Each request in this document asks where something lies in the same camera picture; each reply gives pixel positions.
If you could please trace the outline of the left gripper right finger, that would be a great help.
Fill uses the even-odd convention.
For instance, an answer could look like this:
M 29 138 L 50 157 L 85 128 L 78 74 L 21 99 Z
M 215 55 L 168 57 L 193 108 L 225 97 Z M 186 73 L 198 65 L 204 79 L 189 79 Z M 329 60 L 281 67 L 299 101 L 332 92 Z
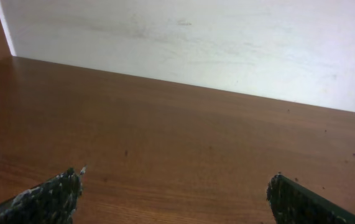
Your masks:
M 267 201 L 277 224 L 355 224 L 355 215 L 282 174 L 271 178 Z

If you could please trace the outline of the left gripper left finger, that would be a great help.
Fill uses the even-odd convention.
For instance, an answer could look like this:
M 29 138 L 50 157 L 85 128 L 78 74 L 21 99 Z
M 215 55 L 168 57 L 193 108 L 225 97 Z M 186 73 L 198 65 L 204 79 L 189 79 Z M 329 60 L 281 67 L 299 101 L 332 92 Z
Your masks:
M 0 203 L 0 224 L 71 224 L 83 192 L 83 167 L 69 168 Z

